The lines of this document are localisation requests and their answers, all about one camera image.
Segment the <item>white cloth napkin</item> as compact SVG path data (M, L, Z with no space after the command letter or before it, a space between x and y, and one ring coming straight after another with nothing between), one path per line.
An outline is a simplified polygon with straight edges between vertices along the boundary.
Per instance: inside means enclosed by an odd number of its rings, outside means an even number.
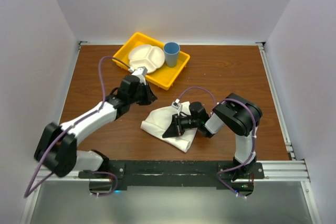
M176 113L177 110L172 106L165 106L153 110L149 113L147 118L142 121L140 129L186 153L193 143L197 132L196 128L186 130L182 136L162 137L172 122L172 115Z

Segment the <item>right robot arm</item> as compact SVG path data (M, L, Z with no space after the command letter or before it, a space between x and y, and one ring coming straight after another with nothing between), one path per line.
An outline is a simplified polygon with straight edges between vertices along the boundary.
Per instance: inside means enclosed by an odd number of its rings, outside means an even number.
M179 111L172 115L171 124L162 137L180 137L187 130L196 129L204 137L211 138L227 126L235 134L236 151L233 166L221 172L236 178L250 175L256 163L256 131L262 117L260 107L231 93L214 106L211 114L200 102L192 102L188 108L189 114Z

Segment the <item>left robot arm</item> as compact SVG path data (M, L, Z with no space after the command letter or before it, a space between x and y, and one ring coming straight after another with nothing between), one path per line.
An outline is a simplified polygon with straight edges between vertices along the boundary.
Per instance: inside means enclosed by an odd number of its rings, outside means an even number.
M157 97L138 76L125 76L119 87L83 115L61 125L49 123L34 153L39 164L58 177L73 170L90 170L97 178L108 174L109 165L97 151L79 151L78 145L93 132L127 113L132 104L150 105Z

